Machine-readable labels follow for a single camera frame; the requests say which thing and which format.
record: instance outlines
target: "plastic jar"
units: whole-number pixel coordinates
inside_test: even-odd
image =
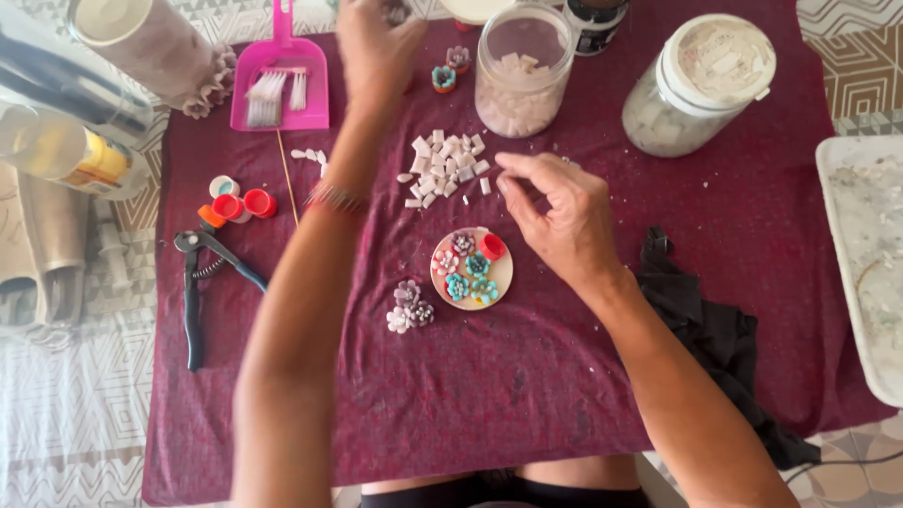
[[[571,75],[575,42],[564,16],[547,5],[515,4],[494,15],[479,37],[476,108],[504,137],[548,127]]]
[[[754,24],[728,14],[694,18],[630,92],[624,130],[647,154],[690,154],[768,95],[776,65],[771,42]]]

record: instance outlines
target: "wooden skewer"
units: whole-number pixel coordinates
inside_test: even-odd
[[[282,131],[276,129],[276,136],[279,137],[279,153],[283,157],[283,169],[285,170],[285,183],[288,184],[288,198],[292,200],[292,212],[294,212],[294,225],[298,227],[298,207],[294,204],[294,192],[292,191],[292,179],[288,176],[288,163],[285,162],[285,147],[282,144]]]

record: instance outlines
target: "brush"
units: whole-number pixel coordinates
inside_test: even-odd
[[[288,75],[294,74],[289,109],[307,108],[307,69],[304,67],[264,67],[260,79],[247,91],[247,126],[279,127],[282,125],[283,87]]]

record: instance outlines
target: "orange cap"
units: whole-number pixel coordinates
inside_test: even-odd
[[[207,221],[209,225],[217,229],[223,227],[223,224],[226,223],[226,220],[214,213],[213,207],[208,204],[205,204],[198,209],[198,215],[200,215],[204,221]]]

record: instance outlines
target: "yellow label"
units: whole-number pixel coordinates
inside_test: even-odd
[[[85,157],[72,173],[57,182],[96,196],[118,191],[122,188],[119,180],[132,168],[132,154],[125,146],[90,129],[85,129],[85,136]]]

